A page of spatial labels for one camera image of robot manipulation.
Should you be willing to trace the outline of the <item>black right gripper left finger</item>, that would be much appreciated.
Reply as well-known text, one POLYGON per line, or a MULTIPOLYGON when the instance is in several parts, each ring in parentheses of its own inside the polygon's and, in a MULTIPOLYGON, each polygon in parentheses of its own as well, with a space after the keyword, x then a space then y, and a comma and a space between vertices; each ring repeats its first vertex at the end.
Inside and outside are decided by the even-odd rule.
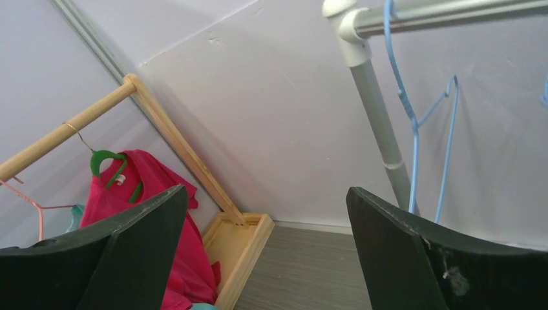
POLYGON ((2 309, 159 309, 187 212, 177 185, 27 248, 1 250, 2 309))

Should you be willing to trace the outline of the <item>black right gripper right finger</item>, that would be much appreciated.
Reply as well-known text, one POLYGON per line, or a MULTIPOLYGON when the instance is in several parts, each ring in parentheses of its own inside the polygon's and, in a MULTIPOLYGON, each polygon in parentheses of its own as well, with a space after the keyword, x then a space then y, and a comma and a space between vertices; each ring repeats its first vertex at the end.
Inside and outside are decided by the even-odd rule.
POLYGON ((462 234, 351 187, 346 205, 373 309, 546 309, 547 252, 462 234))

